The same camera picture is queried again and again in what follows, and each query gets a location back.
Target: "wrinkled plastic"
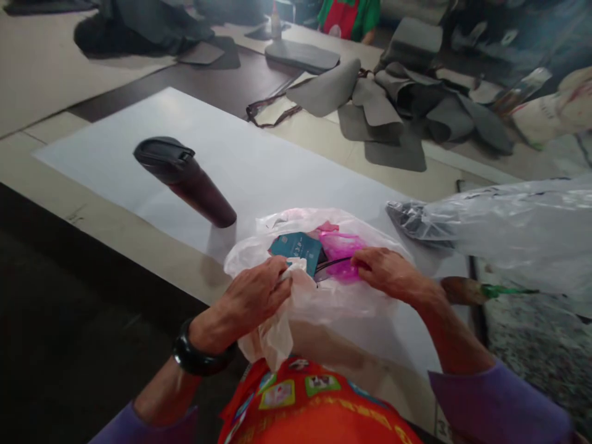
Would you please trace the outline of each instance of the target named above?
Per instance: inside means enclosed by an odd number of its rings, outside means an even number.
[[[365,248],[366,243],[355,234],[344,234],[334,231],[321,231],[319,240],[329,262],[350,258],[354,253]],[[360,280],[358,269],[352,267],[349,261],[330,266],[327,274],[342,284],[349,284]]]
[[[516,284],[592,302],[592,174],[389,202],[414,239],[483,258]]]
[[[235,278],[241,271],[267,260],[268,249],[278,236],[312,232],[319,227],[330,231],[335,229],[328,228],[331,224],[339,226],[341,234],[358,236],[359,242],[368,247],[386,247],[412,262],[410,254],[399,242],[343,210],[293,208],[257,220],[257,235],[234,246],[224,261],[224,271]],[[362,281],[342,284],[327,279],[317,286],[305,270],[306,266],[293,261],[290,267],[291,297],[257,331],[239,340],[239,347],[250,362],[265,358],[272,371],[279,369],[293,347],[290,319],[328,324],[340,318],[388,315],[397,304]]]

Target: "pink plastic item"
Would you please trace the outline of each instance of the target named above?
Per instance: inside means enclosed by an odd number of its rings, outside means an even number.
[[[329,262],[352,257],[353,254],[365,248],[366,244],[355,234],[343,234],[339,232],[323,231],[319,235],[323,250]],[[335,264],[327,270],[327,274],[342,284],[348,284],[360,280],[358,269],[351,266],[349,261]]]

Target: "white paper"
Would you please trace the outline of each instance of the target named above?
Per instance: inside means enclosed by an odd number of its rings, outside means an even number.
[[[195,151],[201,167],[237,212],[234,226],[213,227],[140,166],[133,150],[154,136],[176,138]],[[464,257],[434,253],[401,238],[384,207],[388,200],[407,200],[405,196],[172,88],[34,156],[220,263],[237,241],[255,234],[258,217],[293,207],[337,207],[401,240],[427,276],[467,273]],[[367,333],[374,331],[373,322],[357,322],[359,331],[336,329],[365,346],[372,342]],[[374,337],[374,342],[384,344],[377,354],[422,373],[440,369],[433,346],[424,347],[431,344],[427,330],[410,307],[385,322],[398,345]],[[404,360],[401,353],[413,358]]]

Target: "green shirt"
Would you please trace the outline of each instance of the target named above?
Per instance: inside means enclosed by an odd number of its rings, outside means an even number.
[[[324,0],[323,7],[319,13],[319,25],[321,29],[325,26],[325,21],[333,2],[346,3],[350,6],[356,5],[356,0]],[[380,0],[360,0],[358,4],[358,15],[351,31],[351,39],[361,41],[366,34],[372,31],[380,21]]]

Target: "teal card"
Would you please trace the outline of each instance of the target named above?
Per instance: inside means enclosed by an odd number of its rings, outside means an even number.
[[[271,244],[269,252],[273,256],[299,257],[306,259],[306,272],[312,278],[322,249],[321,242],[306,233],[290,233],[279,236]]]

